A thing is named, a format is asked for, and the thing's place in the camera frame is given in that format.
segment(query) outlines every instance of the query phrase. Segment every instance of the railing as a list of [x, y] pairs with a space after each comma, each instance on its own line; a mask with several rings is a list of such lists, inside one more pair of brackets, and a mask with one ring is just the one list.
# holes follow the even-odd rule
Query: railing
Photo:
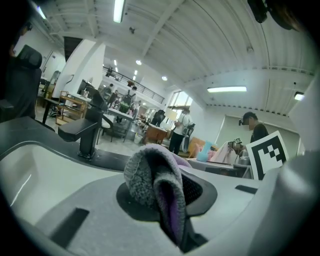
[[136, 87], [136, 90], [140, 93], [142, 93], [143, 95], [146, 95], [148, 97], [150, 97], [151, 99], [153, 99], [156, 102], [159, 102], [160, 104], [162, 104], [162, 102], [164, 101], [164, 97], [160, 96], [159, 94], [155, 93], [154, 91], [148, 89], [147, 87], [143, 86], [142, 84], [133, 81], [132, 79], [130, 79], [129, 77], [120, 74], [118, 72], [115, 72], [113, 70], [110, 70], [106, 67], [103, 67], [103, 71], [102, 71], [104, 76], [107, 77], [113, 77], [114, 80], [116, 80], [117, 82], [120, 82], [124, 85], [128, 85], [129, 82], [132, 83], [132, 86]]

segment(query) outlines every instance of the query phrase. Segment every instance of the man in black shirt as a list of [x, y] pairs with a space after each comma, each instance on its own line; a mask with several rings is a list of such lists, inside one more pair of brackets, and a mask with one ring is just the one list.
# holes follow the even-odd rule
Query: man in black shirt
[[259, 123], [255, 113], [245, 113], [240, 124], [248, 128], [250, 131], [253, 130], [250, 143], [258, 141], [269, 135], [267, 128], [262, 123]]

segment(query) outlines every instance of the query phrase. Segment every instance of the white sink basin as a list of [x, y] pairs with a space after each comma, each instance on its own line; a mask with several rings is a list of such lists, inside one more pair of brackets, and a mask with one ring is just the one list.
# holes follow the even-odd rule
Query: white sink basin
[[15, 214], [34, 225], [84, 185], [119, 172], [86, 166], [39, 145], [25, 145], [0, 161], [0, 184]]

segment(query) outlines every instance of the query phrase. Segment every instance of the gray fuzzy cloth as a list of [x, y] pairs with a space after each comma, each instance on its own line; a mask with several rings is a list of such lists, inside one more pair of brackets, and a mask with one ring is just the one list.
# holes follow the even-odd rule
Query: gray fuzzy cloth
[[181, 157], [158, 144], [142, 146], [124, 168], [131, 196], [140, 204], [159, 209], [166, 231], [177, 245], [182, 241], [186, 203], [179, 165], [191, 167]]

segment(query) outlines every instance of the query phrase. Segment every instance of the fluorescent light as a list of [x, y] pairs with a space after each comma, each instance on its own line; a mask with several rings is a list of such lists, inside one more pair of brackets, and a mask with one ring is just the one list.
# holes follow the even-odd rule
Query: fluorescent light
[[245, 87], [245, 86], [229, 86], [229, 87], [208, 88], [207, 90], [209, 93], [246, 92], [247, 87]]
[[113, 21], [121, 23], [124, 16], [126, 0], [114, 0]]
[[30, 1], [30, 2], [31, 2], [32, 7], [36, 10], [36, 12], [37, 12], [38, 14], [40, 14], [40, 16], [42, 17], [42, 19], [45, 20], [45, 19], [46, 19], [46, 16], [44, 15], [44, 13], [43, 13], [43, 11], [41, 10], [40, 6], [36, 5], [36, 3], [33, 2], [33, 1]]
[[41, 15], [42, 19], [46, 19], [46, 16], [44, 15], [44, 13], [42, 12], [40, 6], [37, 6], [36, 11]]
[[303, 93], [296, 93], [294, 96], [294, 99], [297, 101], [302, 101], [304, 99], [304, 94]]

